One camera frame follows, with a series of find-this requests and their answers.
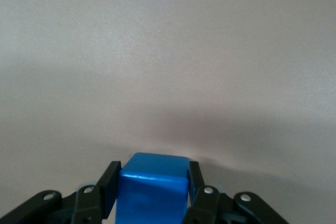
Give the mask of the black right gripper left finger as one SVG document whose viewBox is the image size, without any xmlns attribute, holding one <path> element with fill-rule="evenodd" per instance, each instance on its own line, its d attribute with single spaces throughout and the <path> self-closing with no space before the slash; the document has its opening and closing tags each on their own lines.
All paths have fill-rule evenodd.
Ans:
<svg viewBox="0 0 336 224">
<path fill-rule="evenodd" d="M 121 162 L 113 161 L 97 183 L 67 197 L 55 190 L 41 191 L 1 217 L 1 223 L 102 223 L 117 199 L 120 171 Z"/>
</svg>

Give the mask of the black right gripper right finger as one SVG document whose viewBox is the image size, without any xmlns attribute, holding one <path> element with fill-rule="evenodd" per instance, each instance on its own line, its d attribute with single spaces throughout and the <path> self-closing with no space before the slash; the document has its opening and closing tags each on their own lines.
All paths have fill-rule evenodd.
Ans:
<svg viewBox="0 0 336 224">
<path fill-rule="evenodd" d="M 186 211 L 182 223 L 287 223 L 279 213 L 258 195 L 244 191 L 233 198 L 221 193 L 217 188 L 206 185 L 200 165 L 190 161 L 189 196 L 191 206 Z"/>
</svg>

